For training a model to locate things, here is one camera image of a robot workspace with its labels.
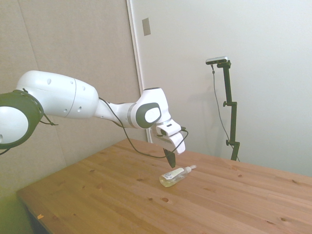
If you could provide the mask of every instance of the robotic arm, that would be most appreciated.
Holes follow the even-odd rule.
[[[15,91],[0,95],[0,149],[24,143],[43,115],[98,117],[120,127],[151,128],[153,142],[164,148],[171,167],[175,167],[175,153],[185,151],[181,126],[171,119],[160,88],[145,89],[135,103],[113,104],[99,98],[96,89],[83,81],[29,71],[20,78]]]

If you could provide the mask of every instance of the pump bottle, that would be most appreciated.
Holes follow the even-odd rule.
[[[160,183],[165,187],[173,186],[180,180],[184,179],[192,169],[196,168],[195,165],[185,168],[178,168],[171,172],[165,173],[159,177]]]

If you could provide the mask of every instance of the wooden table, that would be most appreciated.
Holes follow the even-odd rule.
[[[165,188],[166,159],[139,155],[123,140],[18,196],[56,234],[312,234],[312,177],[192,152],[176,161],[197,168]]]

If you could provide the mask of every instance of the white wall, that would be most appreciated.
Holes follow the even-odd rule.
[[[228,56],[241,161],[312,176],[312,2],[132,0],[145,87],[162,87],[187,150],[230,158],[211,67]],[[142,19],[151,34],[144,36]],[[219,103],[223,72],[216,71]],[[220,107],[230,131],[230,107]]]

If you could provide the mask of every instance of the bottle cap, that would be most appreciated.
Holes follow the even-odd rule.
[[[192,165],[190,167],[186,167],[185,169],[186,169],[187,173],[190,173],[191,170],[194,169],[194,168],[196,168],[196,165]]]

